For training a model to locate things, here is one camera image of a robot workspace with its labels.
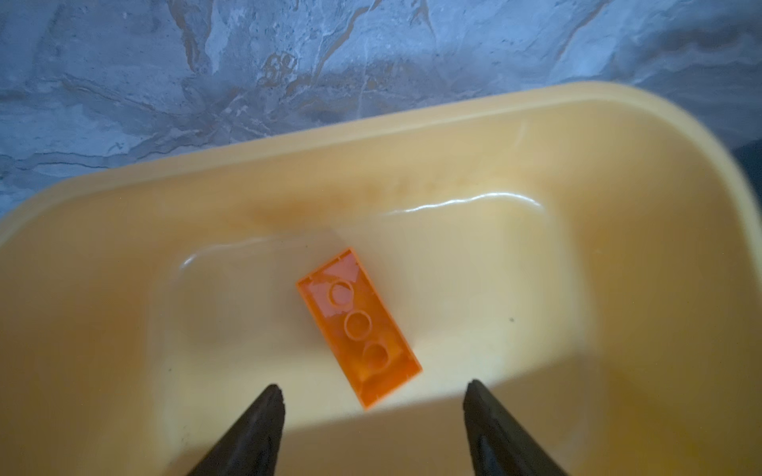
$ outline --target gray marble countertop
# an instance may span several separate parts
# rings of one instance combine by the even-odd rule
[[[762,137],[760,0],[0,6],[0,215],[67,177],[580,79]]]

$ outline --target yellow container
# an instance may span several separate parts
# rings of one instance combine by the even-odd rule
[[[424,368],[363,412],[294,287],[352,246]],[[762,473],[762,230],[622,86],[68,180],[0,223],[3,474],[184,474],[272,382],[278,474],[471,474],[481,379],[572,474]]]

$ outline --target marble surface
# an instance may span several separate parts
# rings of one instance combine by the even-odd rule
[[[5,0],[0,214],[104,168],[586,78],[762,137],[762,2]]]

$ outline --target orange lego brick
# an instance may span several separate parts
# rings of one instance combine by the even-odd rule
[[[296,288],[364,409],[421,371],[351,248],[302,278]]]

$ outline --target yellow tray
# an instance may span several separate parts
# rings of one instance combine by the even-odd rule
[[[347,246],[424,368],[365,414],[294,283]],[[572,474],[762,472],[762,230],[623,86],[68,180],[0,222],[5,474],[184,474],[267,384],[279,474],[471,474],[478,378]]]

